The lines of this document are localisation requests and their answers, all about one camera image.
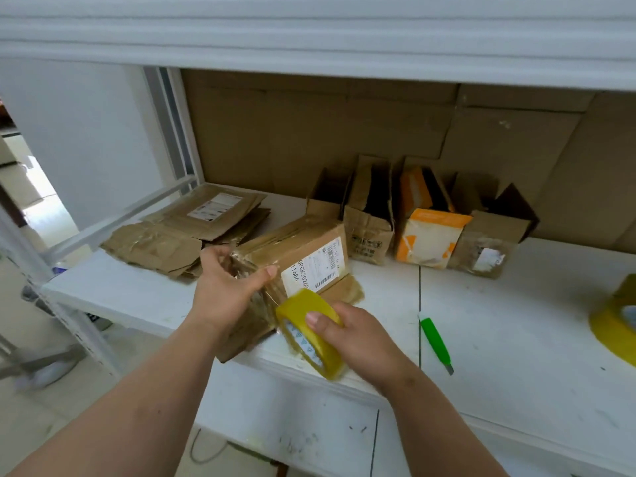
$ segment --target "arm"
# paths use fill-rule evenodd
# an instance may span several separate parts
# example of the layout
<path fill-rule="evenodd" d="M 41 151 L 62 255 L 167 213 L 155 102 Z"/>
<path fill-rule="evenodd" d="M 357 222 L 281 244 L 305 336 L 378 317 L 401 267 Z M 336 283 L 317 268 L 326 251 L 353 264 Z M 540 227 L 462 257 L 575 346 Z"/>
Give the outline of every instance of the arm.
<path fill-rule="evenodd" d="M 335 303 L 344 327 L 320 313 L 306 323 L 391 404 L 402 447 L 414 476 L 507 474 L 435 384 L 403 354 L 363 309 Z"/>
<path fill-rule="evenodd" d="M 276 274 L 270 266 L 236 280 L 220 264 L 228 252 L 227 247 L 203 250 L 192 309 L 161 349 L 10 477 L 174 475 L 218 348 L 254 291 Z"/>

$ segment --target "green box cutter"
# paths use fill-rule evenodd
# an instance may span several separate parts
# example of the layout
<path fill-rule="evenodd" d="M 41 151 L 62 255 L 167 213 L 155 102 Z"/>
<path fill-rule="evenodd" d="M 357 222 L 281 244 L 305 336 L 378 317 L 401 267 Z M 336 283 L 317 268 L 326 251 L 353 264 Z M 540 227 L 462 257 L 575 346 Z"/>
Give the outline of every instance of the green box cutter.
<path fill-rule="evenodd" d="M 453 365 L 450 361 L 449 351 L 446 349 L 446 345 L 444 344 L 444 340 L 441 339 L 437 328 L 433 324 L 433 320 L 430 318 L 426 318 L 424 320 L 420 320 L 420 326 L 424 330 L 424 334 L 426 335 L 426 339 L 429 340 L 433 351 L 437 355 L 437 358 L 442 362 L 442 364 L 446 367 L 446 370 L 449 372 L 449 375 L 453 375 L 455 370 L 453 369 Z"/>

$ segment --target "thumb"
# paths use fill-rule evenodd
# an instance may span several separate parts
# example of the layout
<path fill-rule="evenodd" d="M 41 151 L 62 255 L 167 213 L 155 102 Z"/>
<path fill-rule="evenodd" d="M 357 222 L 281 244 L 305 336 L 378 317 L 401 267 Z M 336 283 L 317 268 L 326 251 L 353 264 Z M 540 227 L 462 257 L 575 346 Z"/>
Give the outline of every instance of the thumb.
<path fill-rule="evenodd" d="M 276 276 L 276 272 L 278 272 L 278 268 L 276 266 L 267 266 L 266 268 L 261 268 L 257 272 L 250 274 L 250 276 L 242 280 L 241 283 L 251 294 L 262 288 L 266 282 L 272 280 L 274 276 Z"/>
<path fill-rule="evenodd" d="M 305 316 L 307 326 L 314 330 L 331 346 L 338 346 L 344 329 L 334 320 L 316 311 L 310 311 Z"/>

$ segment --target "fingernail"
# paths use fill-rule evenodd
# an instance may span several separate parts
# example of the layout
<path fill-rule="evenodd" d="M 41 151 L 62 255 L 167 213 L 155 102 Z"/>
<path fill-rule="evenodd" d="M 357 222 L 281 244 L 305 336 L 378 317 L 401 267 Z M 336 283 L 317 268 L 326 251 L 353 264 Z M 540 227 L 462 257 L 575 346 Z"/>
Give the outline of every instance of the fingernail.
<path fill-rule="evenodd" d="M 320 318 L 320 313 L 317 311 L 310 311 L 305 316 L 305 322 L 309 325 L 310 328 L 316 326 L 318 323 L 318 318 Z"/>

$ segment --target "forearm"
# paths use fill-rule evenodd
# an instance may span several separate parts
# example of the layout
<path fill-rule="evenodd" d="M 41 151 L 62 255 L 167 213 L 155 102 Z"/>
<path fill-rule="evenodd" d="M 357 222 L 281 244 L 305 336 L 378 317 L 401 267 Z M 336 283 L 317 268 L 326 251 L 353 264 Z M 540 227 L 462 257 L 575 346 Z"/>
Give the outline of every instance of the forearm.
<path fill-rule="evenodd" d="M 505 476 L 442 392 L 413 365 L 386 391 L 411 473 Z"/>
<path fill-rule="evenodd" d="M 12 473 L 174 475 L 207 385 L 220 335 L 188 319 L 160 350 Z"/>

